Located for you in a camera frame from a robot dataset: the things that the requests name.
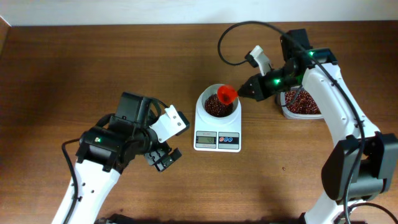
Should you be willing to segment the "orange measuring scoop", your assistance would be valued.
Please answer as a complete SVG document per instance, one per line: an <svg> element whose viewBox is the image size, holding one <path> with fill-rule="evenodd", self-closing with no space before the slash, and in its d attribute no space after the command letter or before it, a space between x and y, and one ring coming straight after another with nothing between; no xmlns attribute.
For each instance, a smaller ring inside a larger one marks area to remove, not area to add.
<svg viewBox="0 0 398 224"><path fill-rule="evenodd" d="M217 90L217 97L222 104L230 105L238 97L238 93L231 85L221 85Z"/></svg>

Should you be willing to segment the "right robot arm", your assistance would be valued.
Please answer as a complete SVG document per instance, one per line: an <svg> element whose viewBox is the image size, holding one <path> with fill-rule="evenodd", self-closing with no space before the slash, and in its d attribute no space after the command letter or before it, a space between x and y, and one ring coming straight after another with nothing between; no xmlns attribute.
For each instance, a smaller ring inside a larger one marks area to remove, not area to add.
<svg viewBox="0 0 398 224"><path fill-rule="evenodd" d="M262 101L302 86L310 94L330 131L334 149L322 171L324 192L301 214L300 223L350 223L351 212L387 192L397 164L397 138L383 134L363 113L348 90L330 49L314 49L304 29L280 37L284 66L272 69L256 46L245 57L260 73L238 95Z"/></svg>

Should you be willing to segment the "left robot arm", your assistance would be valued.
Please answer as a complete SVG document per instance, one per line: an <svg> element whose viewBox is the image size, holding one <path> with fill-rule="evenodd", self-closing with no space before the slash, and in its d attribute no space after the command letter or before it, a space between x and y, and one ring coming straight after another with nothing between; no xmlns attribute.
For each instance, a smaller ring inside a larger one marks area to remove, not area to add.
<svg viewBox="0 0 398 224"><path fill-rule="evenodd" d="M151 97L122 93L115 113L104 115L76 142L73 163L62 144L71 181L53 218L54 223L94 223L103 202L124 169L143 156L163 172L181 157L167 140L190 127L173 105Z"/></svg>

